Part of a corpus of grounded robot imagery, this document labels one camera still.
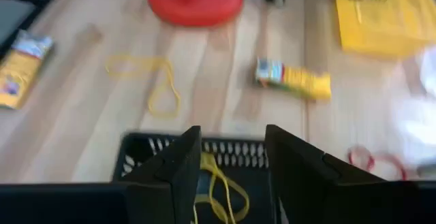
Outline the red rubber band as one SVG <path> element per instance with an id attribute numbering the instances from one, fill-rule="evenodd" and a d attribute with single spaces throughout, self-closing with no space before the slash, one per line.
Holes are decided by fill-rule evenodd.
<path id="1" fill-rule="evenodd" d="M 348 149 L 347 160 L 349 164 L 369 173 L 371 173 L 376 168 L 377 162 L 386 163 L 388 165 L 391 165 L 396 170 L 397 180 L 408 179 L 405 166 L 397 157 L 390 153 L 372 153 L 367 148 L 357 145 Z"/>

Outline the black plastic basket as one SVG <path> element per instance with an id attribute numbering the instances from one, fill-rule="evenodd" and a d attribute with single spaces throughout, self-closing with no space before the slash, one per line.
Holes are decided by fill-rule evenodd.
<path id="1" fill-rule="evenodd" d="M 113 180 L 140 166 L 177 140 L 179 135 L 130 131 L 121 139 Z M 277 198 L 270 183 L 266 147 L 261 140 L 229 137 L 204 137 L 202 150 L 214 155 L 217 167 L 238 184 L 249 197 L 249 210 L 238 224 L 280 224 Z"/>

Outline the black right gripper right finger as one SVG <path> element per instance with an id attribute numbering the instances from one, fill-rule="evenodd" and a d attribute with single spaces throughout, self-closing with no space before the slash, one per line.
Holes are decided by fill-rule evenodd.
<path id="1" fill-rule="evenodd" d="M 289 224 L 320 224 L 326 197 L 337 184 L 382 181 L 277 125 L 266 126 L 265 145 L 275 194 Z"/>

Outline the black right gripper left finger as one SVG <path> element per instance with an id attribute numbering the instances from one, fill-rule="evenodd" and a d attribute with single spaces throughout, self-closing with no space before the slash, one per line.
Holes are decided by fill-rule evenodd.
<path id="1" fill-rule="evenodd" d="M 153 151 L 157 134 L 131 132 L 122 140 L 122 156 L 134 161 L 122 177 L 127 183 L 130 224 L 189 224 L 200 173 L 201 127 L 168 138 Z"/>

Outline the red desk lamp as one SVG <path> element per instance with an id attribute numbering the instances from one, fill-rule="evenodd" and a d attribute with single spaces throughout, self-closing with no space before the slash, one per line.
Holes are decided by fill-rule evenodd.
<path id="1" fill-rule="evenodd" d="M 185 27 L 223 24 L 241 11 L 243 0 L 147 0 L 161 20 Z"/>

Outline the yellow plastic basket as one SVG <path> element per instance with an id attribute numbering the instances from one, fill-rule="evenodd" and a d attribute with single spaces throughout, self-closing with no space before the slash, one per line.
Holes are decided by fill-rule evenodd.
<path id="1" fill-rule="evenodd" d="M 336 0 L 342 49 L 408 57 L 436 45 L 436 0 Z"/>

